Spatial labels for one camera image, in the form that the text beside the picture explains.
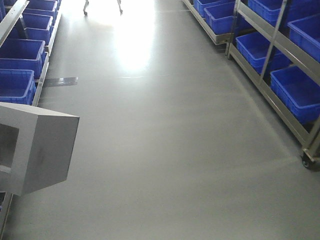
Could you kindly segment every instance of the stainless steel box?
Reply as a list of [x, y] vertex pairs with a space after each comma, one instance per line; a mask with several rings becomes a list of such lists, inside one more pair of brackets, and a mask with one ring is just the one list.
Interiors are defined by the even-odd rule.
[[31, 193], [67, 179], [79, 117], [0, 102], [0, 191]]

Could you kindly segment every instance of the floor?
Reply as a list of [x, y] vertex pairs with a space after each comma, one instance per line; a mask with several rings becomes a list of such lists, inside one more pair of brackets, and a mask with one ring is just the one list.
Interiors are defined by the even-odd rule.
[[15, 197], [3, 239], [318, 240], [319, 172], [183, 2], [83, 3], [40, 99], [80, 116], [68, 180]]

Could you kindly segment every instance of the rack leg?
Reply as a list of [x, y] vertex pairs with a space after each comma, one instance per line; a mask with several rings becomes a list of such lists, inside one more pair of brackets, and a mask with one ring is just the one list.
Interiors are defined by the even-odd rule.
[[86, 16], [88, 15], [88, 13], [86, 11], [88, 5], [89, 5], [89, 0], [85, 0], [85, 4], [83, 6], [83, 14]]

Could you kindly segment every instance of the metal frame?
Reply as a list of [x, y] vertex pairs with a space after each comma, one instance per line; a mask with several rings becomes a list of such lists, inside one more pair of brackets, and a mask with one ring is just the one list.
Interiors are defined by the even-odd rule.
[[62, 17], [62, 11], [61, 11], [62, 5], [63, 5], [63, 3], [61, 3], [60, 8], [59, 8], [59, 11], [58, 11], [58, 14], [57, 14], [57, 16], [56, 16], [56, 19], [55, 19], [55, 23], [54, 23], [54, 26], [53, 26], [53, 30], [52, 30], [52, 34], [51, 34], [51, 38], [50, 38], [49, 44], [48, 44], [47, 46], [45, 46], [45, 48], [44, 48], [45, 51], [48, 52], [49, 57], [50, 57], [50, 55], [51, 55], [52, 48], [53, 48], [53, 46], [54, 46], [54, 42], [55, 42], [55, 39], [56, 39], [56, 35], [57, 35], [59, 23], [60, 23], [60, 20], [61, 20], [61, 17]]
[[49, 54], [47, 54], [45, 57], [40, 78], [35, 81], [37, 83], [37, 87], [36, 87], [35, 95], [33, 98], [32, 106], [38, 106], [40, 94], [42, 92], [42, 87], [45, 83], [45, 78], [47, 75], [48, 68], [49, 68]]
[[27, 0], [17, 0], [15, 4], [11, 7], [9, 12], [5, 15], [0, 24], [0, 47], [8, 37], [12, 28], [15, 26], [16, 22], [20, 18], [20, 15], [25, 10], [26, 6], [29, 4]]
[[[263, 80], [266, 72], [269, 60], [272, 57], [272, 51], [274, 47], [279, 49], [284, 55], [286, 55], [296, 66], [298, 66], [303, 72], [310, 76], [317, 84], [320, 85], [320, 63], [314, 60], [304, 50], [295, 45], [286, 36], [284, 36], [279, 28], [283, 21], [283, 16], [286, 8], [289, 4], [289, 0], [282, 0], [282, 5], [277, 19], [275, 27], [265, 21], [258, 14], [253, 12], [248, 6], [246, 6], [241, 0], [235, 0], [234, 7], [234, 22], [232, 27], [232, 35], [229, 39], [228, 47], [226, 48], [226, 56], [229, 58], [232, 56], [239, 66], [248, 75], [250, 80], [262, 93], [265, 99], [269, 102], [272, 108], [277, 112], [284, 123], [289, 127], [295, 137], [302, 144], [302, 151], [309, 158], [310, 163], [320, 160], [317, 156], [320, 151], [320, 117], [314, 123], [313, 128], [308, 132], [304, 126], [293, 116], [288, 108], [282, 103], [282, 101], [271, 90], [269, 85]], [[248, 61], [237, 50], [234, 42], [234, 29], [236, 27], [236, 19], [238, 15], [241, 15], [249, 22], [253, 28], [260, 32], [266, 39], [270, 41], [270, 46], [267, 52], [266, 60], [263, 65], [262, 73], [259, 75]]]
[[211, 40], [215, 45], [221, 45], [228, 43], [231, 33], [226, 34], [220, 34], [217, 35], [212, 31], [210, 26], [206, 23], [206, 21], [203, 19], [203, 17], [197, 12], [197, 10], [194, 8], [194, 6], [189, 2], [189, 0], [182, 0], [184, 4], [187, 6], [187, 8], [190, 10], [192, 15], [195, 17], [195, 19], [199, 22], [199, 24], [203, 27], [203, 29], [206, 31], [206, 33], [209, 35]]

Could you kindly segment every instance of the bright light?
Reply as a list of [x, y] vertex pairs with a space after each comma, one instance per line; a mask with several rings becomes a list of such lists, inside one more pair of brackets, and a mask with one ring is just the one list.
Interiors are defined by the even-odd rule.
[[141, 70], [148, 65], [154, 40], [154, 1], [122, 0], [121, 6], [123, 15], [115, 25], [118, 58], [124, 69]]

